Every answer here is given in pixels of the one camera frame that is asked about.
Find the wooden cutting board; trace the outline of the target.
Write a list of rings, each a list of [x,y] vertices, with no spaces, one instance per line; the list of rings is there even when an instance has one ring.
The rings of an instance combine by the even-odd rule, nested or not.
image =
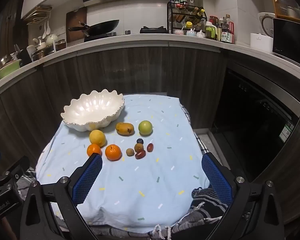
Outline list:
[[[83,40],[85,35],[79,31],[69,31],[70,27],[81,27],[79,22],[87,22],[87,8],[81,7],[66,14],[66,41],[68,43]]]

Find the dark blueberry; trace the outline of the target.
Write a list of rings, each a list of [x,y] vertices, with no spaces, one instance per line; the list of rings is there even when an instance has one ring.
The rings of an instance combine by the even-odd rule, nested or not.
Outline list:
[[[137,142],[138,144],[143,144],[143,139],[139,138],[139,139],[137,139],[136,142]]]

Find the yellow lemon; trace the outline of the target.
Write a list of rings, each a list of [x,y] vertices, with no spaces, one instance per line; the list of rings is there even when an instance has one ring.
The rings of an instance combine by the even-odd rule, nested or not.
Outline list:
[[[106,136],[99,129],[90,132],[89,140],[91,144],[97,144],[99,147],[103,147],[106,144]]]

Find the brown longan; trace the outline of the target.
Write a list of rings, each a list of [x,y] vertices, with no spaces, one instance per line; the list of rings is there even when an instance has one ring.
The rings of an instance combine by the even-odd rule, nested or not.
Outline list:
[[[140,151],[143,150],[143,144],[142,143],[137,143],[135,146],[134,146],[134,150],[136,153],[139,153]]]
[[[128,155],[129,157],[134,156],[135,152],[132,148],[128,148],[126,150],[126,155]]]

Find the green apple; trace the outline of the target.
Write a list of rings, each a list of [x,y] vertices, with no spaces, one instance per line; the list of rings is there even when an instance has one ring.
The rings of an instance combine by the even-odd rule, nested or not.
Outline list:
[[[143,120],[139,123],[138,129],[141,135],[148,136],[153,132],[153,125],[150,121]]]

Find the small orange tangerine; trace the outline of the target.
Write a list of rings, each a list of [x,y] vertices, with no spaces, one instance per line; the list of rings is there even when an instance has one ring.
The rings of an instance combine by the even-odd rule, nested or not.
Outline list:
[[[98,144],[91,144],[87,148],[87,155],[89,157],[94,153],[102,155],[101,148],[100,148],[100,146],[98,146]]]

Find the green bowl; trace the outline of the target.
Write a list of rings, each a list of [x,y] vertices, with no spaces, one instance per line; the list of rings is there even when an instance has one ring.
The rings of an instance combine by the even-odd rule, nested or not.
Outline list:
[[[4,66],[0,64],[0,80],[20,68],[21,59],[11,61]]]

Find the black spice rack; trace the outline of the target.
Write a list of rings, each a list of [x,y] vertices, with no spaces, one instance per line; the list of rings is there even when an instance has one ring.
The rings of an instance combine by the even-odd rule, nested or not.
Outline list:
[[[189,5],[186,1],[167,3],[167,32],[172,34],[175,30],[205,32],[207,14],[203,7]]]

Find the yellow orange mango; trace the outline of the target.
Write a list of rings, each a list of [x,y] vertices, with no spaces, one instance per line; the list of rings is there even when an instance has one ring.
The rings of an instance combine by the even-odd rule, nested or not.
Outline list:
[[[118,122],[115,128],[119,135],[132,135],[135,132],[133,124],[127,122]]]

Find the large orange tangerine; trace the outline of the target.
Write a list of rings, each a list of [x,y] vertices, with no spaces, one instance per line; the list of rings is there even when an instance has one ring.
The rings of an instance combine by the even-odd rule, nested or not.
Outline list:
[[[115,144],[108,145],[105,154],[110,161],[117,161],[122,157],[121,149]]]

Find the large red grape tomato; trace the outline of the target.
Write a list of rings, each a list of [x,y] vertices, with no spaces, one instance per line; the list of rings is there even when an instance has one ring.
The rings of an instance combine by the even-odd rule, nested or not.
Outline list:
[[[140,152],[135,154],[135,158],[136,159],[142,159],[146,156],[146,151],[145,150],[141,150]]]

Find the red label sauce bottle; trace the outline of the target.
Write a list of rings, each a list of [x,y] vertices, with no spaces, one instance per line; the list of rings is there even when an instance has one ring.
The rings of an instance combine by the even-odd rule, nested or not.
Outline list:
[[[225,43],[235,43],[235,24],[229,14],[223,18],[221,25],[221,41]]]

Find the white scalloped ceramic bowl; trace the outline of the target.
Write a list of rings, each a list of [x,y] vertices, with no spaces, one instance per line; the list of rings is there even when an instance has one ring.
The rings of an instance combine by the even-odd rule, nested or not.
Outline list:
[[[82,94],[79,99],[72,99],[70,105],[64,106],[61,117],[71,129],[79,132],[93,131],[107,127],[116,120],[124,105],[123,95],[116,90],[93,90],[90,94]]]

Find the small red grape tomato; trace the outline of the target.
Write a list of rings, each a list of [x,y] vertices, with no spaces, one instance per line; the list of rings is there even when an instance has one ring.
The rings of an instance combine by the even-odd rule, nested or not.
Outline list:
[[[152,143],[149,143],[149,144],[147,145],[147,151],[148,151],[148,152],[152,152],[153,149],[154,149],[154,145],[153,145]]]

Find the white rice cooker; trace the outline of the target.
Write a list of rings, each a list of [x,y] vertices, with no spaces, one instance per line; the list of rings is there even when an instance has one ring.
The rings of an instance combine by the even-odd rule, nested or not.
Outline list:
[[[257,17],[261,25],[261,34],[269,37],[273,37],[274,36],[273,19],[276,17],[276,15],[272,12],[259,12]]]

